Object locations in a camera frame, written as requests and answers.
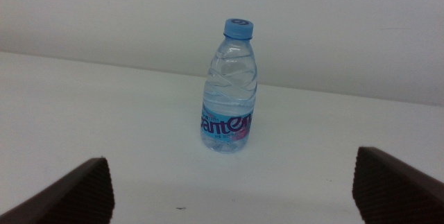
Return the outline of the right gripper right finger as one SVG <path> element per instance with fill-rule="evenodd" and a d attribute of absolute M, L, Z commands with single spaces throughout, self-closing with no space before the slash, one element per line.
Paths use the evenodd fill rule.
<path fill-rule="evenodd" d="M 443 183 L 375 147 L 357 151 L 352 197 L 365 223 L 443 223 Z"/>

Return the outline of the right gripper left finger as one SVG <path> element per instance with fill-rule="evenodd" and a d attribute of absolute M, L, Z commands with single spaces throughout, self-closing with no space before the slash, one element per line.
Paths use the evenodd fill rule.
<path fill-rule="evenodd" d="M 2 223 L 108 224 L 115 206 L 108 161 L 92 158 L 1 215 Z"/>

